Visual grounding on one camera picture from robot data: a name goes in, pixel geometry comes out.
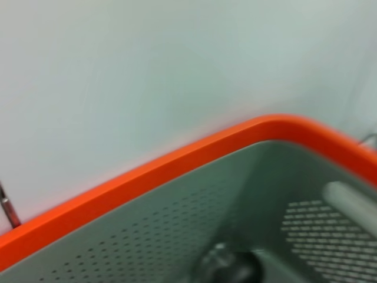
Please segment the glass teacup black base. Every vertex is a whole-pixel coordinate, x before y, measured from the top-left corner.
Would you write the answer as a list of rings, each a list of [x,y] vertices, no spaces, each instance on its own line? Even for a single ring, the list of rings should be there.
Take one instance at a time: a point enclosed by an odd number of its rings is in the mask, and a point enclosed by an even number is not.
[[[251,252],[240,252],[217,243],[196,262],[190,283],[263,283],[264,268]]]

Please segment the grey-green perforated storage bin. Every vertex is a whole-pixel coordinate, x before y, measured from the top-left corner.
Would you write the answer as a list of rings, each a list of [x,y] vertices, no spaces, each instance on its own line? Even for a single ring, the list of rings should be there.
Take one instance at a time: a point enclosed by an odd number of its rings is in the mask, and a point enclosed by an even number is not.
[[[377,191],[305,147],[266,141],[199,167],[0,273],[0,283],[190,283],[217,243],[263,283],[377,283]]]

